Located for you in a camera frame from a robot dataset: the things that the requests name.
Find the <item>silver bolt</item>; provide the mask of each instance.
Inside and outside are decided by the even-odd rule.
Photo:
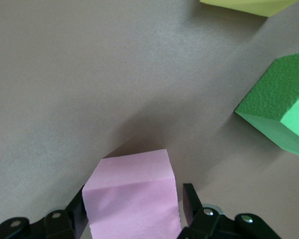
[[[19,226],[20,224],[21,224],[20,221],[14,221],[10,224],[10,227],[15,228],[15,227]]]
[[[52,214],[52,218],[59,218],[61,216],[60,213],[54,213]]]
[[[211,210],[209,208],[205,208],[204,209],[204,214],[212,216],[212,215],[214,215],[214,212],[213,212],[213,210]]]
[[[244,222],[253,223],[253,219],[247,215],[241,215],[241,218],[243,219]]]

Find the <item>green foam block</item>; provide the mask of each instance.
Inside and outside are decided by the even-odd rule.
[[[235,112],[299,155],[299,53],[276,59]]]
[[[245,11],[260,16],[272,16],[298,0],[200,0],[200,2]]]

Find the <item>yellow block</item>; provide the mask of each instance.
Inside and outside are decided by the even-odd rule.
[[[272,16],[298,0],[200,0],[200,2],[245,11],[260,16]]]

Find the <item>cube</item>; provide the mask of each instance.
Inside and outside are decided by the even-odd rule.
[[[272,16],[298,0],[200,0],[200,2],[245,11],[260,16]]]
[[[93,239],[175,239],[181,232],[166,149],[102,159],[82,195]]]
[[[235,112],[299,155],[299,53],[276,59]]]

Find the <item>gray surface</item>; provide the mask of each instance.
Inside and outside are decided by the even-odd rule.
[[[0,0],[0,223],[64,207],[108,154],[167,148],[179,192],[299,239],[299,157],[232,114],[296,52],[299,2]]]

